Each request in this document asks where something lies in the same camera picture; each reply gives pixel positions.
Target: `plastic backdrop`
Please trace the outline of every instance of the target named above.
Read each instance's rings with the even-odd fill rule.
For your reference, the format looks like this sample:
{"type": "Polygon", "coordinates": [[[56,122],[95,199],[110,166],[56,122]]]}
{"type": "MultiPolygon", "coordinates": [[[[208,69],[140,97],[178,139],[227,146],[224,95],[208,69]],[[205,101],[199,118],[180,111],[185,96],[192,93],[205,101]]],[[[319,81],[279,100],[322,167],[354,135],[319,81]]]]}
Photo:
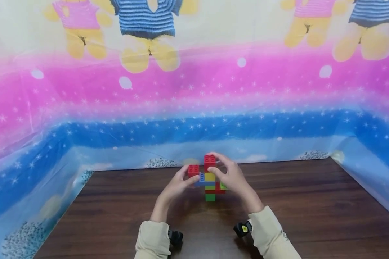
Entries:
{"type": "Polygon", "coordinates": [[[389,210],[389,0],[0,1],[0,258],[94,170],[331,156],[389,210]]]}

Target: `striped shirt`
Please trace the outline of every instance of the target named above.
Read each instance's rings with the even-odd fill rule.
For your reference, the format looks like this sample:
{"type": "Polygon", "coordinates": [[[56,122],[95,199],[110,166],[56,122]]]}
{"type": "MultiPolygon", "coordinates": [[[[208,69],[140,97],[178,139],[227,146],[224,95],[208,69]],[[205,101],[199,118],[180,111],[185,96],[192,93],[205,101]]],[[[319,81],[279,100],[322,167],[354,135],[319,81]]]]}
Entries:
{"type": "Polygon", "coordinates": [[[389,23],[389,0],[357,0],[349,22],[363,27],[389,23]]]}
{"type": "Polygon", "coordinates": [[[61,18],[64,28],[73,29],[100,29],[97,21],[98,6],[89,0],[81,2],[53,2],[53,8],[61,18]]]}
{"type": "Polygon", "coordinates": [[[336,0],[295,0],[295,17],[328,18],[336,0]]]}
{"type": "Polygon", "coordinates": [[[160,35],[175,36],[173,14],[179,15],[183,0],[157,0],[151,11],[147,0],[111,0],[123,35],[154,39],[160,35]]]}

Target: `green block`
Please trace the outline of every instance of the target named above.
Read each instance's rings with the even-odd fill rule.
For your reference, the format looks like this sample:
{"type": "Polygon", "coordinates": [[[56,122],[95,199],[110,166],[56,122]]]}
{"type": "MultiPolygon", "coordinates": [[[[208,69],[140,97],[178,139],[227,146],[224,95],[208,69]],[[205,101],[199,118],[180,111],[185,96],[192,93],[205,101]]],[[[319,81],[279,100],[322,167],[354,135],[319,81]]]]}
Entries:
{"type": "Polygon", "coordinates": [[[220,183],[220,184],[221,184],[221,190],[227,190],[228,189],[223,183],[220,183]]]}
{"type": "Polygon", "coordinates": [[[206,201],[216,201],[216,194],[205,194],[206,201]]]}

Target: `beige sleeve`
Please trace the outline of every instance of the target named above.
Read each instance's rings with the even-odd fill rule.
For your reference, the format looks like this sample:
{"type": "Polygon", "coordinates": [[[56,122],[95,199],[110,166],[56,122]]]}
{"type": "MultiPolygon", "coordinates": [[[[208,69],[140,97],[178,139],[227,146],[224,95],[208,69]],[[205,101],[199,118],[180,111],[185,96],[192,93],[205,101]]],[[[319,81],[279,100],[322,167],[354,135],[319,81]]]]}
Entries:
{"type": "Polygon", "coordinates": [[[144,221],[138,231],[134,259],[167,259],[170,255],[168,224],[144,221]]]}
{"type": "Polygon", "coordinates": [[[249,222],[254,246],[265,259],[301,259],[270,207],[250,214],[249,222]]]}

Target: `cartoon bear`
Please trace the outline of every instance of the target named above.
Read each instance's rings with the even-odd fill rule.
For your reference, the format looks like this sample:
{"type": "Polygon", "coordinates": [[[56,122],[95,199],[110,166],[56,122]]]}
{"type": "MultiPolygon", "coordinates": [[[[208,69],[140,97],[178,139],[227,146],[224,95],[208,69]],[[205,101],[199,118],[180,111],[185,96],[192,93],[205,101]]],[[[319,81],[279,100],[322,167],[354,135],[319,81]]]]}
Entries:
{"type": "Polygon", "coordinates": [[[389,55],[389,0],[356,0],[345,35],[334,47],[334,59],[350,59],[359,44],[366,60],[389,55]]]}
{"type": "Polygon", "coordinates": [[[109,0],[56,0],[44,11],[48,20],[61,20],[67,51],[77,59],[83,57],[85,48],[93,57],[105,58],[107,51],[101,26],[112,25],[108,14],[115,14],[109,0]]]}
{"type": "Polygon", "coordinates": [[[179,53],[172,45],[175,36],[173,14],[196,13],[198,0],[111,0],[111,3],[124,35],[126,48],[120,59],[127,71],[145,71],[150,56],[163,71],[179,67],[179,53]]]}
{"type": "Polygon", "coordinates": [[[321,46],[327,38],[328,28],[333,15],[345,14],[353,0],[282,0],[284,10],[295,7],[294,19],[284,43],[293,48],[307,36],[311,47],[321,46]]]}

